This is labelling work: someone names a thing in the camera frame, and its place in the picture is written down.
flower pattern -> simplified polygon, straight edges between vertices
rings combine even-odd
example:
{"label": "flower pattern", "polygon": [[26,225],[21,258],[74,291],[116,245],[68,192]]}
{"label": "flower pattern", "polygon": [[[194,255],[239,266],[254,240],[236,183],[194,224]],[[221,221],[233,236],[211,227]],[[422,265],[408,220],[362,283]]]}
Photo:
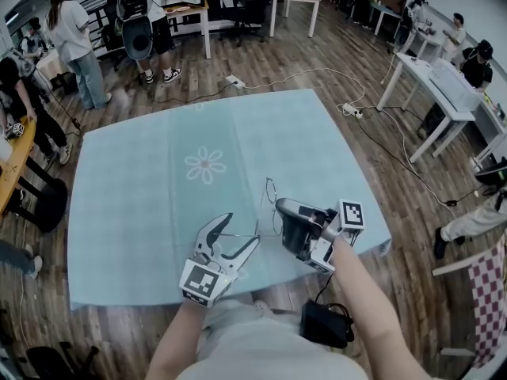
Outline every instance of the flower pattern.
{"label": "flower pattern", "polygon": [[192,181],[200,176],[204,184],[213,183],[212,172],[223,173],[227,170],[223,163],[218,162],[222,155],[221,150],[214,150],[208,156],[208,148],[201,146],[197,151],[197,157],[187,156],[185,158],[185,164],[192,166],[187,172],[187,179]]}

chair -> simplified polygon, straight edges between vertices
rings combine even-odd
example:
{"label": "chair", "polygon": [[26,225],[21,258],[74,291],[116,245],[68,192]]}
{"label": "chair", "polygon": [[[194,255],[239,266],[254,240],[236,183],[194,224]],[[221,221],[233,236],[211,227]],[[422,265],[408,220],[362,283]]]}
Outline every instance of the chair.
{"label": "chair", "polygon": [[99,379],[89,373],[93,357],[98,353],[98,349],[92,347],[85,364],[82,367],[74,362],[69,354],[71,345],[68,342],[60,342],[65,359],[53,348],[39,347],[31,348],[26,352],[33,370],[42,380],[95,380]]}
{"label": "chair", "polygon": [[234,36],[239,35],[236,46],[241,47],[242,38],[245,33],[255,35],[264,42],[264,36],[259,35],[252,28],[252,24],[262,25],[266,20],[266,7],[272,0],[238,0],[242,7],[229,7],[222,9],[222,17],[235,23],[234,28],[228,33]]}
{"label": "chair", "polygon": [[507,323],[507,230],[497,245],[465,260],[437,268],[433,276],[468,268],[475,315],[475,351],[443,348],[441,355],[475,357],[473,367],[486,365],[505,339]]}

round wooden table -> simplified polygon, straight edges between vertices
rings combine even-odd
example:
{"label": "round wooden table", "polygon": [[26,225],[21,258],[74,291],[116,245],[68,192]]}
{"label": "round wooden table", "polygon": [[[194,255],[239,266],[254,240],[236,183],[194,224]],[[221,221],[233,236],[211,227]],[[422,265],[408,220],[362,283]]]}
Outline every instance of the round wooden table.
{"label": "round wooden table", "polygon": [[[29,157],[35,138],[36,122],[28,122],[26,117],[23,117],[21,123],[25,127],[23,135],[9,140],[13,147],[9,161],[0,161],[2,167],[0,173],[0,214],[5,210],[15,212],[37,225],[41,231],[49,232],[56,228],[65,214],[67,186],[62,180],[49,176]],[[32,186],[21,175],[25,165],[44,181],[45,186],[42,190]],[[13,196],[17,184],[37,198],[33,214],[23,208],[19,196]]]}

black chair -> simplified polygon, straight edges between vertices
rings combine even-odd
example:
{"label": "black chair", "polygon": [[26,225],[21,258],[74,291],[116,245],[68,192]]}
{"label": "black chair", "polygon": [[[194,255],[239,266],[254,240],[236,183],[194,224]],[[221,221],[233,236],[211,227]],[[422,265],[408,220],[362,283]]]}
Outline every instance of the black chair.
{"label": "black chair", "polygon": [[236,46],[241,47],[242,38],[247,33],[261,38],[264,42],[264,36],[255,32],[252,24],[262,25],[265,22],[265,11],[268,4],[272,0],[234,0],[236,3],[242,4],[241,7],[228,7],[222,9],[222,17],[225,20],[233,21],[234,28],[229,30],[228,33],[232,36],[239,36]]}
{"label": "black chair", "polygon": [[69,354],[71,345],[68,342],[60,342],[65,359],[53,348],[40,347],[31,348],[26,352],[33,370],[42,380],[97,380],[99,377],[89,373],[93,357],[98,353],[98,349],[92,347],[82,367],[74,362]]}

white pants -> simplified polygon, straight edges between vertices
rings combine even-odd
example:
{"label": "white pants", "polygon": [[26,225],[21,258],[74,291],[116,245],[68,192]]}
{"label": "white pants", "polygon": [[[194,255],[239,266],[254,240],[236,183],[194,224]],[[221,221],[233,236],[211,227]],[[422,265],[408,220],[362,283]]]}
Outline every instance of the white pants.
{"label": "white pants", "polygon": [[442,228],[441,234],[444,241],[454,241],[459,237],[474,237],[484,234],[507,221],[507,199],[501,203],[500,210],[494,206],[498,194],[486,200],[482,206],[465,214]]}

